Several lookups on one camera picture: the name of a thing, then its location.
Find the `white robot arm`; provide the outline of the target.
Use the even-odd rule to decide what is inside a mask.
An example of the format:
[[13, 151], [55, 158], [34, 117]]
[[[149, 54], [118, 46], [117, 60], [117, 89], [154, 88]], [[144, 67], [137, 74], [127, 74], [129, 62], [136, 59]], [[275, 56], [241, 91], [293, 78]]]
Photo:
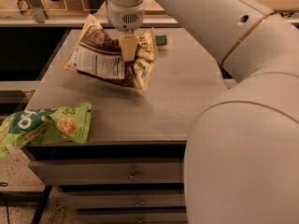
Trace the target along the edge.
[[[299, 223], [298, 30], [254, 0], [155, 0], [234, 79], [189, 134], [189, 224]], [[107, 0], [119, 30], [141, 0]]]

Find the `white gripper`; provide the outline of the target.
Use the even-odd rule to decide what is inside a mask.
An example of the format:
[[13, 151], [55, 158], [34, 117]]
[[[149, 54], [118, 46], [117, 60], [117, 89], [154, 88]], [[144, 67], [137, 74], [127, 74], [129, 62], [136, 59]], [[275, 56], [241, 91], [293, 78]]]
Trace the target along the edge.
[[123, 33], [119, 37], [122, 58], [126, 62], [135, 59], [135, 53], [138, 46], [138, 36], [135, 34], [144, 20], [145, 3], [142, 2], [132, 7], [116, 5], [112, 2], [107, 4], [107, 17], [110, 23], [118, 31]]

